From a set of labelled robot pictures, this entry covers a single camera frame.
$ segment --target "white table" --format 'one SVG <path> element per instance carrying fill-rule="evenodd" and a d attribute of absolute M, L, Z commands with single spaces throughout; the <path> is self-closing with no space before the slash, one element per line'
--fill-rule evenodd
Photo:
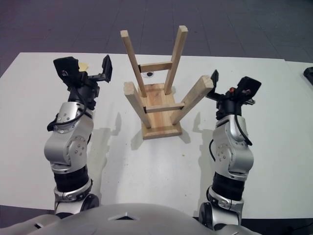
<path fill-rule="evenodd" d="M 53 209 L 55 186 L 44 145 L 66 85 L 52 61 L 73 56 L 101 70 L 104 54 L 21 53 L 0 79 L 0 204 Z M 215 102 L 203 99 L 181 121 L 183 135 L 143 141 L 138 116 L 123 94 L 135 76 L 126 55 L 111 54 L 112 82 L 101 82 L 94 131 L 89 144 L 89 172 L 101 186 L 102 204 L 156 203 L 198 216 L 212 183 L 208 145 L 215 127 Z M 169 60 L 138 55 L 138 63 Z M 174 86 L 180 102 L 203 74 L 220 73 L 217 92 L 236 87 L 244 76 L 262 82 L 256 105 L 243 107 L 254 145 L 254 166 L 244 191 L 243 218 L 313 217 L 313 91 L 301 78 L 302 64 L 277 59 L 183 56 Z M 145 78 L 165 81 L 166 71 Z"/>

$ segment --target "wooden stool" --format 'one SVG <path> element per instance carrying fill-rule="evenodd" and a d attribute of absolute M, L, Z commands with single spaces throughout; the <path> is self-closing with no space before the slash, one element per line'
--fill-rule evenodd
<path fill-rule="evenodd" d="M 139 86 L 138 93 L 133 82 L 125 82 L 124 94 L 142 121 L 144 140 L 181 135 L 179 121 L 213 89 L 211 78 L 207 75 L 201 76 L 181 103 L 175 103 L 172 84 L 187 33 L 186 26 L 179 26 L 171 61 L 139 65 L 128 31 L 121 31 L 121 37 Z M 160 70 L 168 70 L 165 83 L 144 85 L 142 72 Z"/>

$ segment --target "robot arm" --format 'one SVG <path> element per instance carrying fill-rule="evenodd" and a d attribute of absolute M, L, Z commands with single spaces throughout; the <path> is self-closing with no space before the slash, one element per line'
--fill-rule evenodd
<path fill-rule="evenodd" d="M 87 144 L 93 130 L 94 99 L 99 95 L 97 82 L 110 82 L 112 64 L 106 56 L 103 72 L 94 76 L 79 72 L 78 60 L 73 57 L 57 59 L 54 65 L 70 95 L 47 127 L 53 133 L 45 144 L 45 157 L 50 161 L 56 182 L 55 213 L 64 217 L 99 206 L 99 198 L 90 194 Z"/>
<path fill-rule="evenodd" d="M 219 230 L 226 224 L 240 225 L 244 201 L 245 181 L 253 166 L 252 145 L 248 139 L 246 122 L 241 114 L 243 104 L 253 105 L 252 99 L 261 83 L 244 77 L 238 88 L 226 94 L 215 93 L 218 72 L 212 75 L 214 89 L 207 95 L 217 102 L 218 120 L 213 132 L 216 146 L 213 184 L 207 190 L 207 203 L 200 208 L 199 220 L 205 226 Z"/>

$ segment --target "gray tiled floor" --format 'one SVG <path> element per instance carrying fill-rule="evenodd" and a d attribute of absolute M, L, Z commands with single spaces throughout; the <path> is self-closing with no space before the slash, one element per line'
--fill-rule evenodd
<path fill-rule="evenodd" d="M 23 52 L 171 54 L 178 25 L 184 55 L 313 62 L 311 0 L 0 0 L 0 75 Z"/>

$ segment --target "yellow sticky note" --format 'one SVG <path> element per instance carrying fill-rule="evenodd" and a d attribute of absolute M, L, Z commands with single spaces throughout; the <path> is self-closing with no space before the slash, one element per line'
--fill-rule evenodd
<path fill-rule="evenodd" d="M 84 71 L 87 71 L 88 69 L 88 64 L 86 63 L 78 63 L 78 66 L 79 66 L 79 72 L 84 72 Z"/>

